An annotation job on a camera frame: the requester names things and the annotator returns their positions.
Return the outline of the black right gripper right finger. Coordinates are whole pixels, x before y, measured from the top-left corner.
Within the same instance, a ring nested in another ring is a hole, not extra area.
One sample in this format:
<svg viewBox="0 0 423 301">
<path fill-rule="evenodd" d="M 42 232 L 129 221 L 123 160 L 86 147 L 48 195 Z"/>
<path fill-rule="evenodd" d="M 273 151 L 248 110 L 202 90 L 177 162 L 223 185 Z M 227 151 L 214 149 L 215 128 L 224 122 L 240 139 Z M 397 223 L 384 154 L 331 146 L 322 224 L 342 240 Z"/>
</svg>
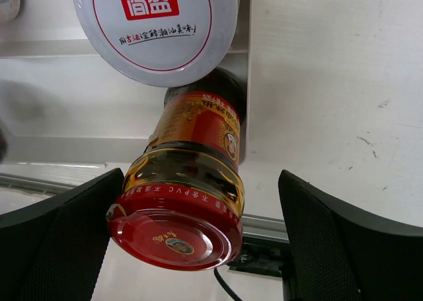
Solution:
<svg viewBox="0 0 423 301">
<path fill-rule="evenodd" d="M 304 300 L 421 300 L 422 228 L 378 216 L 283 170 L 278 190 Z"/>
</svg>

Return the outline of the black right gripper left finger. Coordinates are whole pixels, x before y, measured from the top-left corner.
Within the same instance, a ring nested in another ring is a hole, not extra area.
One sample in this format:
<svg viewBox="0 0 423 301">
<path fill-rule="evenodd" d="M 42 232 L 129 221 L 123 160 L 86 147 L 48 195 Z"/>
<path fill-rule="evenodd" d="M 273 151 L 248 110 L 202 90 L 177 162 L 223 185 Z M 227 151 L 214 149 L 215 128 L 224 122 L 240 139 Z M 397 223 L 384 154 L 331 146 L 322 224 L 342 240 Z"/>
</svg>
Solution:
<svg viewBox="0 0 423 301">
<path fill-rule="evenodd" d="M 1 215 L 2 300 L 90 300 L 106 253 L 120 169 Z"/>
</svg>

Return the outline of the red-lid chili jar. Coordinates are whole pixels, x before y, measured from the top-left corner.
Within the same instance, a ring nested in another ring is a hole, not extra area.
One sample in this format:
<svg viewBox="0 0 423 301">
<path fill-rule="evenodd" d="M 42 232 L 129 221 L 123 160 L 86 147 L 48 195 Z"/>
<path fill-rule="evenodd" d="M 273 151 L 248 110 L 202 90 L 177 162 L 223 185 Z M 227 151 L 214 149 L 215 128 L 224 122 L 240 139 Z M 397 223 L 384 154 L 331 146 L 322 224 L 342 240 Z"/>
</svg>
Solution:
<svg viewBox="0 0 423 301">
<path fill-rule="evenodd" d="M 106 213 L 110 237 L 120 248 L 176 271 L 213 269 L 238 256 L 245 116 L 243 88 L 224 69 L 167 90 L 149 143 Z"/>
</svg>

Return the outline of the white-lid spice jar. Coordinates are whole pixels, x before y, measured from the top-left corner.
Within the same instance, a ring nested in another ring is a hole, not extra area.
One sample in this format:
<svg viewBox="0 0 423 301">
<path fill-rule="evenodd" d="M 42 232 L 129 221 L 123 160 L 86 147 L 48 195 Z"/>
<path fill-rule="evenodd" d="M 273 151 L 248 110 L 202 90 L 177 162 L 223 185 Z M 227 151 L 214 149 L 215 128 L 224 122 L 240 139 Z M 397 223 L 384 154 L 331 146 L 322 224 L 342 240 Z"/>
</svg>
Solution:
<svg viewBox="0 0 423 301">
<path fill-rule="evenodd" d="M 73 0 L 82 29 L 114 69 L 177 87 L 215 69 L 235 36 L 240 0 Z"/>
<path fill-rule="evenodd" d="M 20 11 L 21 0 L 0 0 L 1 26 L 14 20 Z"/>
</svg>

